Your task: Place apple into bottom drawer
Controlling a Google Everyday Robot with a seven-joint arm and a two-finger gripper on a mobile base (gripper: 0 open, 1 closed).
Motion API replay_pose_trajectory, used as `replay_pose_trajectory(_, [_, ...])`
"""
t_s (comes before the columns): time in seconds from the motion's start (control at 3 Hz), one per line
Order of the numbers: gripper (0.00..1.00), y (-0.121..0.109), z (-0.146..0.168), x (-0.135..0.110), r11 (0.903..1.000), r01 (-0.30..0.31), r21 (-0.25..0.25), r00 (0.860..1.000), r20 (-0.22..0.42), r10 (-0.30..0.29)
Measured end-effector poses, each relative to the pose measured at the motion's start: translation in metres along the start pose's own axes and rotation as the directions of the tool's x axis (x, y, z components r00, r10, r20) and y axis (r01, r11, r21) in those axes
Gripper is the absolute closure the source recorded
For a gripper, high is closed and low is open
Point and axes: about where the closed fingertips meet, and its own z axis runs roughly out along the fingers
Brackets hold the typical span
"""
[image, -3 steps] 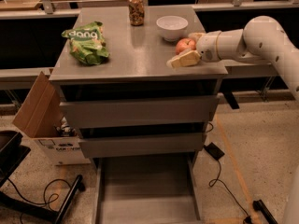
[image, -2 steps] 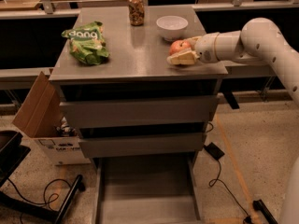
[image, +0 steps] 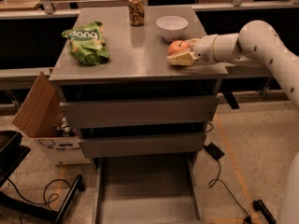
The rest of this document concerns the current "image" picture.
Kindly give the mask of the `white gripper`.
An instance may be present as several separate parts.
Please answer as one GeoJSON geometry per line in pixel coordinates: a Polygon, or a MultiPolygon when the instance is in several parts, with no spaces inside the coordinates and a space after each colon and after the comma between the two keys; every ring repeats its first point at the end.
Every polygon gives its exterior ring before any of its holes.
{"type": "Polygon", "coordinates": [[[215,64],[215,56],[213,45],[217,35],[206,35],[202,38],[192,38],[186,42],[193,46],[193,51],[185,49],[178,53],[168,55],[167,61],[171,65],[188,66],[193,65],[195,61],[199,60],[202,64],[215,64]]]}

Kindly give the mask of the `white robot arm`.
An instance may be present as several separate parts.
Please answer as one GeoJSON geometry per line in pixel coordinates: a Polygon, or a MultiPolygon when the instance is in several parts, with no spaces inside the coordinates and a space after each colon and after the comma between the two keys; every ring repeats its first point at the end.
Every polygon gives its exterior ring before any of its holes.
{"type": "MultiPolygon", "coordinates": [[[[299,57],[289,51],[275,29],[265,21],[251,21],[240,32],[206,35],[187,40],[185,49],[168,50],[171,65],[232,63],[265,66],[299,110],[299,57]]],[[[290,164],[278,209],[277,224],[299,224],[299,153],[290,164]]]]}

